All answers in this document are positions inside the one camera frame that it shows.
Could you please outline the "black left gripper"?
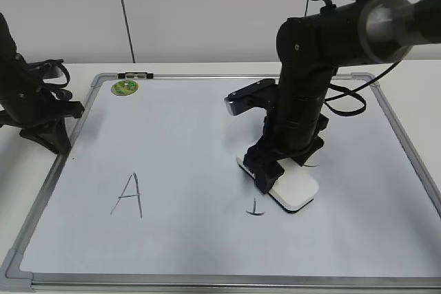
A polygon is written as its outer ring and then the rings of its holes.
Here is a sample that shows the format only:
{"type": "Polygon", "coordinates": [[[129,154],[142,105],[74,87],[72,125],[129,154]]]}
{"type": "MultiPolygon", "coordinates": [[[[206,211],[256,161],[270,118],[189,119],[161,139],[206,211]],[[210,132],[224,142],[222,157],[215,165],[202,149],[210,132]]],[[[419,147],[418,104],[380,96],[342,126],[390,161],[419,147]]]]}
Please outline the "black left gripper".
{"type": "Polygon", "coordinates": [[[71,142],[65,121],[82,117],[85,108],[79,101],[61,101],[61,86],[46,79],[61,75],[59,61],[26,63],[1,62],[1,126],[27,128],[20,137],[45,147],[56,155],[68,154],[71,142]]]}

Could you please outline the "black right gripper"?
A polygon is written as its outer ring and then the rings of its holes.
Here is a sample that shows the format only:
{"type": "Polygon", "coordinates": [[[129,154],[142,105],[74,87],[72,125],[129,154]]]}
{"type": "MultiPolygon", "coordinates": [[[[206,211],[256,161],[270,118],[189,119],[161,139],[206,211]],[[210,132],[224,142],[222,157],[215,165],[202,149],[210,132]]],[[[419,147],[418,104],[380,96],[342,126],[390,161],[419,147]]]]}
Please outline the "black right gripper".
{"type": "Polygon", "coordinates": [[[319,115],[318,123],[314,130],[312,140],[304,149],[289,150],[278,147],[274,142],[262,136],[258,142],[249,147],[243,158],[245,169],[254,179],[254,184],[262,194],[267,194],[285,172],[277,162],[291,158],[299,166],[304,167],[308,159],[321,149],[325,142],[319,133],[327,128],[329,119],[319,115]]]}

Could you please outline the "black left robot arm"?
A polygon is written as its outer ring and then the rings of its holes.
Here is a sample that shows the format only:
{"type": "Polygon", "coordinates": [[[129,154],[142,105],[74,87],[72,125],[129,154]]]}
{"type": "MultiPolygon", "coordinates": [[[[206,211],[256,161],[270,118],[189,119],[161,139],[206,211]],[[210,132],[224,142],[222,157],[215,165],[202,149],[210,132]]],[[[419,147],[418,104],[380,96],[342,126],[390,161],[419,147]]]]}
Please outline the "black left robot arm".
{"type": "Polygon", "coordinates": [[[57,155],[71,142],[65,119],[82,117],[85,108],[67,90],[70,73],[62,59],[27,62],[18,53],[7,21],[1,16],[1,126],[20,129],[22,138],[57,155]]]}

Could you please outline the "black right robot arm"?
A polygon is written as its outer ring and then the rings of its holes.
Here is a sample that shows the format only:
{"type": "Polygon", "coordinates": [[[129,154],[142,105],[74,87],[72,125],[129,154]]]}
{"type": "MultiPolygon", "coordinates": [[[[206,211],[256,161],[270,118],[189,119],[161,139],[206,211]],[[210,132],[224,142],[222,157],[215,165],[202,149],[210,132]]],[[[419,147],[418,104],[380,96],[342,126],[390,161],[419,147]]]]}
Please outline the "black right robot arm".
{"type": "Polygon", "coordinates": [[[340,67],[397,63],[415,45],[440,42],[440,0],[354,0],[335,6],[325,0],[319,14],[290,18],[276,36],[278,81],[254,83],[231,94],[243,109],[267,112],[262,137],[244,163],[257,188],[268,193],[283,175],[279,161],[299,165],[324,142],[319,133],[331,79],[340,67]]]}

